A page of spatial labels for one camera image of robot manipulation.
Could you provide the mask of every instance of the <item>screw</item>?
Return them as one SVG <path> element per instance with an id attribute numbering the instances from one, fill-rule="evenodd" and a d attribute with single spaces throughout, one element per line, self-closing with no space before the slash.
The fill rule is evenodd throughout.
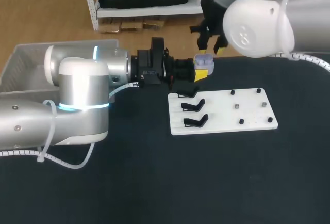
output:
<path id="1" fill-rule="evenodd" d="M 19 126 L 19 125 L 17 125 L 17 126 L 15 126 L 14 130 L 15 130 L 15 131 L 21 131 L 21 130 L 22 130 L 22 127 Z"/>
<path id="2" fill-rule="evenodd" d="M 118 77 L 112 77 L 112 82 L 118 83 L 119 82 L 119 78 Z"/>

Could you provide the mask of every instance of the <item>yellow object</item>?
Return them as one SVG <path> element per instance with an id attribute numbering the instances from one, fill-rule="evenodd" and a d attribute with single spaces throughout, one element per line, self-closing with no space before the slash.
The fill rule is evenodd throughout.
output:
<path id="1" fill-rule="evenodd" d="M 217 56 L 222 55 L 224 50 L 225 50 L 225 47 L 220 47 L 217 51 Z"/>
<path id="2" fill-rule="evenodd" d="M 195 72 L 196 72 L 195 82 L 207 78 L 208 76 L 208 70 L 195 70 Z"/>

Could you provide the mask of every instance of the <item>white cap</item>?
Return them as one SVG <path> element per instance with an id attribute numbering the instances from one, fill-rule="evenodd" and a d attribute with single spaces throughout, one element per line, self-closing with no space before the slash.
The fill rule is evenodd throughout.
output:
<path id="1" fill-rule="evenodd" d="M 62 75 L 85 75 L 85 76 L 108 76 L 108 66 L 92 59 L 80 57 L 67 57 L 61 64 L 59 74 Z"/>

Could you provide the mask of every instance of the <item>black bracket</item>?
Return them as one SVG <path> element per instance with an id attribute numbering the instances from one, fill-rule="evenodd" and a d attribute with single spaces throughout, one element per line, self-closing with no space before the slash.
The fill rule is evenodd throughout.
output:
<path id="1" fill-rule="evenodd" d="M 192 105 L 192 104 L 187 104 L 187 103 L 182 103 L 181 108 L 182 111 L 193 111 L 193 112 L 199 112 L 205 104 L 205 99 L 200 100 L 198 105 Z"/>
<path id="2" fill-rule="evenodd" d="M 185 127 L 203 127 L 208 120 L 208 114 L 205 114 L 200 121 L 184 118 Z"/>
<path id="3" fill-rule="evenodd" d="M 198 91 L 200 90 L 200 88 L 198 86 L 195 87 L 193 92 L 189 92 L 189 91 L 178 91 L 178 97 L 179 98 L 191 98 L 193 99 L 196 94 L 198 93 Z"/>

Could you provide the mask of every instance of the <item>white cable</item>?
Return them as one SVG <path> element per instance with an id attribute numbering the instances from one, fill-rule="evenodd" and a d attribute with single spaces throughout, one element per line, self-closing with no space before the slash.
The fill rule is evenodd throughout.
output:
<path id="1" fill-rule="evenodd" d="M 55 105 L 54 101 L 52 101 L 52 100 L 45 100 L 45 101 L 43 101 L 42 104 L 47 105 L 47 103 L 50 103 L 51 104 L 53 116 L 52 116 L 51 128 L 49 130 L 49 134 L 48 134 L 48 137 L 46 139 L 45 146 L 44 146 L 44 148 L 43 148 L 40 156 L 38 156 L 38 158 L 37 158 L 37 161 L 38 162 L 44 162 L 45 161 L 45 158 L 44 158 L 45 157 L 45 154 L 47 153 L 48 148 L 50 147 L 51 142 L 52 142 L 53 137 L 54 137 L 54 134 L 55 134 L 55 126 L 56 126 L 55 120 L 57 118 L 56 105 Z"/>
<path id="2" fill-rule="evenodd" d="M 272 57 L 288 58 L 286 54 L 276 54 L 276 55 L 273 55 Z M 304 61 L 314 63 L 314 64 L 319 65 L 320 67 L 324 68 L 326 71 L 330 72 L 330 64 L 318 57 L 306 55 L 304 53 L 290 53 L 289 57 L 293 60 L 304 60 Z"/>
<path id="3" fill-rule="evenodd" d="M 126 85 L 123 85 L 121 87 L 118 87 L 116 90 L 112 91 L 110 94 L 109 94 L 109 98 L 114 96 L 116 93 L 120 92 L 121 90 L 124 90 L 126 88 L 130 88 L 130 87 L 139 87 L 139 83 L 138 82 L 134 82 L 134 83 L 129 83 L 129 84 L 126 84 Z M 51 104 L 51 108 L 52 108 L 52 114 L 53 114 L 53 117 L 52 117 L 52 122 L 51 122 L 51 128 L 49 130 L 49 134 L 48 134 L 48 137 L 47 137 L 47 140 L 46 140 L 46 143 L 45 143 L 45 147 L 43 148 L 42 151 L 35 151 L 35 150 L 9 150 L 9 151 L 0 151 L 0 157 L 7 157 L 7 156 L 19 156 L 19 155 L 31 155 L 31 156 L 37 156 L 37 160 L 38 162 L 44 162 L 44 158 L 47 158 L 61 166 L 64 166 L 64 167 L 67 167 L 69 169 L 81 169 L 82 167 L 84 167 L 89 158 L 91 157 L 91 154 L 93 152 L 93 149 L 94 149 L 94 146 L 95 146 L 95 143 L 92 143 L 88 152 L 87 152 L 87 155 L 84 159 L 84 161 L 79 164 L 79 165 L 72 165 L 72 164 L 69 164 L 67 162 L 64 162 L 63 160 L 55 157 L 55 156 L 52 156 L 50 154 L 47 153 L 47 150 L 51 144 L 51 141 L 54 137 L 54 133 L 55 133 L 55 126 L 56 126 L 56 117 L 57 117 L 57 109 L 56 109 L 56 106 L 55 106 L 55 103 L 51 100 L 45 100 L 43 102 L 43 104 L 47 105 L 47 103 L 50 103 Z"/>
<path id="4" fill-rule="evenodd" d="M 89 150 L 88 150 L 88 153 L 86 155 L 86 158 L 84 159 L 84 161 L 79 164 L 79 165 L 71 165 L 67 162 L 64 162 L 63 160 L 59 159 L 59 158 L 56 158 L 48 153 L 45 154 L 45 158 L 61 165 L 61 166 L 64 166 L 64 167 L 67 167 L 69 169 L 80 169 L 82 167 L 84 167 L 91 154 L 92 154 L 92 151 L 93 151 L 93 148 L 94 148 L 94 143 L 91 144 Z M 35 151 L 35 150 L 11 150 L 11 151 L 2 151 L 0 152 L 0 157 L 6 157 L 6 156 L 18 156 L 18 155 L 31 155 L 31 156 L 40 156 L 41 155 L 41 152 L 39 151 Z"/>
<path id="5" fill-rule="evenodd" d="M 130 87 L 139 87 L 139 83 L 138 82 L 133 82 L 133 83 L 128 83 L 126 85 L 122 85 L 121 87 L 118 87 L 117 89 L 113 90 L 110 94 L 109 94 L 109 99 L 115 95 L 116 93 L 124 90 L 124 89 L 127 89 L 127 88 L 130 88 Z"/>

